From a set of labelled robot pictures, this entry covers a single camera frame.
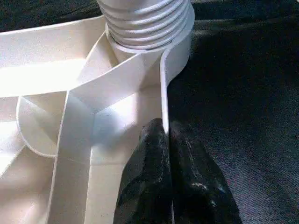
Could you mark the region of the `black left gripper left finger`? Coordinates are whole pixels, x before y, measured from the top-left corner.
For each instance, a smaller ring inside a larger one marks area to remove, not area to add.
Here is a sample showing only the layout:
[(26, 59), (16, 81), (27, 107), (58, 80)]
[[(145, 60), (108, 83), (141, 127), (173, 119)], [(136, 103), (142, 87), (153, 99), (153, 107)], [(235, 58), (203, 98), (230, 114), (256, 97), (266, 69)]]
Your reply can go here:
[(169, 224), (172, 202), (169, 149), (162, 119), (145, 125), (126, 163), (115, 207), (117, 224)]

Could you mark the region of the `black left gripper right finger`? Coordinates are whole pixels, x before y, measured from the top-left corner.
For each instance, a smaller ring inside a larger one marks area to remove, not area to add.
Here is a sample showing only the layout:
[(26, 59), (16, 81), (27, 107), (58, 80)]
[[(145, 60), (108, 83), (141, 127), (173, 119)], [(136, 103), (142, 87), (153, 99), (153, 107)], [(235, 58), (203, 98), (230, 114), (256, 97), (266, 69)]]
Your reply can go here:
[(177, 224), (239, 224), (240, 212), (219, 166), (187, 124), (170, 124), (174, 219)]

